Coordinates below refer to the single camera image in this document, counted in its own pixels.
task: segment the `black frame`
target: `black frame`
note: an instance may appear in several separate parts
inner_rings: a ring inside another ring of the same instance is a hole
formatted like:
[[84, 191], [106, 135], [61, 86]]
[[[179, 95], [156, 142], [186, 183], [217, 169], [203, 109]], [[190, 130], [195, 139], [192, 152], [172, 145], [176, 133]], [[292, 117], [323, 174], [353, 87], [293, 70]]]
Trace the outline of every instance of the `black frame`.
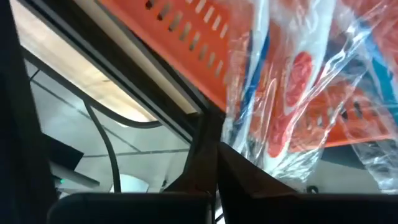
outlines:
[[9, 1], [0, 12], [1, 218], [45, 223], [57, 196]]
[[[156, 53], [148, 50], [166, 67], [167, 79], [183, 96], [189, 97], [198, 114], [185, 114], [73, 1], [18, 1], [163, 125], [191, 144], [185, 167], [205, 146], [219, 140], [224, 114]], [[9, 1], [2, 1], [0, 12], [2, 28], [7, 31], [0, 42], [4, 107], [0, 129], [6, 146], [0, 155], [0, 174], [9, 183], [0, 189], [6, 203], [1, 217], [9, 221], [6, 223], [45, 223], [57, 194], [22, 56], [35, 58], [19, 45]]]

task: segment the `orange plastic crate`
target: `orange plastic crate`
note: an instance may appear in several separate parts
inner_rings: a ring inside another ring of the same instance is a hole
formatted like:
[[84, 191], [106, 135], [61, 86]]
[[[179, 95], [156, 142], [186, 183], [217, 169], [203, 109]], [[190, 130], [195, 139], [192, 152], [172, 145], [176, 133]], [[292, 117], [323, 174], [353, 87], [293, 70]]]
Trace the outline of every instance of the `orange plastic crate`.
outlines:
[[[100, 0], [100, 2], [225, 111], [224, 78], [229, 67], [229, 11], [225, 6], [211, 0]], [[242, 24], [250, 24], [251, 18], [241, 19]], [[339, 89], [336, 88], [329, 89], [329, 93], [339, 93]], [[361, 104], [362, 117], [354, 114], [354, 97], [349, 99], [345, 107], [349, 119], [339, 117], [336, 120], [335, 126], [329, 133], [326, 147], [391, 137], [387, 129], [383, 128], [378, 116], [374, 115], [369, 101], [364, 100], [366, 98], [363, 93], [355, 90], [354, 96], [360, 96], [362, 99], [356, 101]], [[310, 103], [293, 133], [294, 151], [311, 149], [319, 143], [303, 142], [301, 139], [306, 139], [306, 134], [309, 134], [305, 131], [308, 124], [318, 121], [319, 116], [325, 119], [324, 123], [327, 123], [326, 105], [322, 102], [327, 102], [329, 99], [330, 94], [321, 93]], [[377, 124], [381, 132], [376, 136], [370, 136], [366, 132], [357, 131], [369, 124]]]

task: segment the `black cable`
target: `black cable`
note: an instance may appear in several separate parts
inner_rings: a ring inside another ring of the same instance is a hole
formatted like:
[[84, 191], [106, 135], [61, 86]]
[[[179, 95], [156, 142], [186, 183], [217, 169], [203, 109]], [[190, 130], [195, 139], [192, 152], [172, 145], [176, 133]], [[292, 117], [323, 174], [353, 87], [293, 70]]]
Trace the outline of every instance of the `black cable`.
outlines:
[[119, 166], [118, 166], [118, 160], [116, 159], [116, 155], [113, 150], [112, 143], [109, 140], [108, 135], [106, 135], [105, 130], [102, 127], [100, 121], [98, 121], [98, 118], [95, 115], [91, 106], [87, 102], [84, 102], [84, 103], [85, 103], [86, 110], [87, 110], [89, 116], [91, 117], [91, 119], [93, 120], [95, 126], [97, 127], [97, 130], [98, 130], [99, 134], [101, 135], [102, 140], [105, 143], [106, 150], [108, 151], [109, 160], [111, 161], [114, 192], [120, 193], [121, 192], [121, 186], [120, 186], [121, 184], [120, 184]]
[[130, 119], [127, 119], [120, 114], [115, 113], [111, 109], [107, 108], [106, 106], [102, 105], [98, 101], [96, 101], [94, 98], [92, 98], [90, 95], [79, 89], [77, 86], [75, 86], [73, 83], [71, 83], [69, 80], [67, 80], [65, 77], [60, 75], [58, 72], [56, 72], [54, 69], [52, 69], [50, 66], [48, 66], [46, 63], [41, 61], [41, 59], [37, 58], [34, 54], [29, 52], [27, 49], [24, 47], [22, 48], [22, 54], [25, 57], [27, 61], [35, 65], [39, 70], [43, 71], [46, 75], [48, 75], [50, 78], [54, 79], [56, 82], [61, 84], [63, 87], [71, 91], [74, 95], [82, 99], [84, 102], [88, 102], [92, 107], [94, 107], [96, 110], [98, 110], [100, 113], [104, 114], [105, 116], [113, 119], [114, 121], [132, 127], [132, 128], [141, 128], [141, 129], [147, 129], [147, 128], [156, 128], [162, 125], [159, 121], [149, 121], [149, 122], [138, 122], [138, 121], [133, 121]]
[[29, 82], [31, 82], [39, 72], [40, 72], [40, 69], [37, 69], [37, 71], [35, 73], [33, 73], [33, 75], [29, 78]]
[[222, 218], [224, 218], [224, 213], [222, 213], [221, 215], [219, 215], [219, 217], [216, 218], [215, 223], [218, 223]]

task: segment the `plastic wrapping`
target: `plastic wrapping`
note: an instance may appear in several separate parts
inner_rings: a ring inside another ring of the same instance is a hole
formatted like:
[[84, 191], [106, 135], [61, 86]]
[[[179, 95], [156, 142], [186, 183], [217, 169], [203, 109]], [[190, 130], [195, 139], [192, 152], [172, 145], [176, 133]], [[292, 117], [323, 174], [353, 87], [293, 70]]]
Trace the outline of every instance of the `plastic wrapping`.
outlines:
[[396, 5], [233, 1], [223, 141], [274, 177], [302, 182], [325, 146], [356, 143], [380, 188], [398, 189], [396, 145], [380, 142], [397, 132]]

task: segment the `wire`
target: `wire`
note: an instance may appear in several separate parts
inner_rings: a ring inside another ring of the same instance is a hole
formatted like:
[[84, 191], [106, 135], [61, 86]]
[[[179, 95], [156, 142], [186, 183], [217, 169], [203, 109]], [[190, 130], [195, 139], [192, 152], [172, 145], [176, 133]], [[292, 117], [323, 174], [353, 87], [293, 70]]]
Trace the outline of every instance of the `wire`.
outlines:
[[22, 53], [24, 58], [35, 65], [37, 68], [39, 68], [39, 71], [43, 71], [46, 75], [48, 75], [50, 78], [54, 79], [56, 82], [61, 84], [61, 86], [65, 87], [69, 91], [71, 91], [74, 95], [82, 99], [84, 102], [88, 102], [92, 107], [94, 107], [96, 110], [98, 110], [100, 113], [104, 114], [105, 116], [113, 119], [114, 121], [132, 127], [132, 128], [141, 128], [141, 129], [147, 129], [147, 128], [156, 128], [162, 125], [159, 121], [149, 121], [149, 122], [138, 122], [138, 121], [133, 121], [130, 119], [127, 119], [120, 114], [115, 113], [111, 109], [107, 108], [106, 106], [102, 105], [98, 101], [96, 101], [94, 98], [92, 98], [90, 95], [79, 89], [77, 86], [75, 86], [72, 82], [67, 80], [65, 77], [60, 75], [58, 72], [56, 72], [54, 69], [52, 69], [50, 66], [48, 66], [46, 63], [41, 61], [41, 59], [37, 58], [34, 54], [29, 52], [27, 49], [24, 47], [22, 48]]
[[40, 69], [37, 69], [37, 71], [35, 73], [33, 73], [33, 75], [29, 78], [29, 82], [31, 82], [39, 72], [40, 72]]
[[219, 215], [219, 217], [216, 218], [216, 223], [218, 223], [221, 219], [224, 218], [224, 213], [222, 213], [221, 215]]
[[102, 140], [105, 143], [106, 150], [108, 151], [109, 160], [111, 161], [114, 192], [120, 193], [121, 192], [121, 184], [120, 184], [119, 166], [118, 166], [118, 160], [116, 159], [116, 155], [113, 150], [112, 143], [109, 140], [108, 135], [106, 135], [104, 128], [100, 124], [100, 121], [98, 121], [98, 118], [95, 115], [91, 106], [87, 102], [84, 102], [84, 103], [85, 103], [86, 110], [87, 110], [89, 116], [91, 117], [91, 119], [93, 120], [95, 126], [97, 127], [97, 130], [98, 130], [99, 134], [101, 135]]

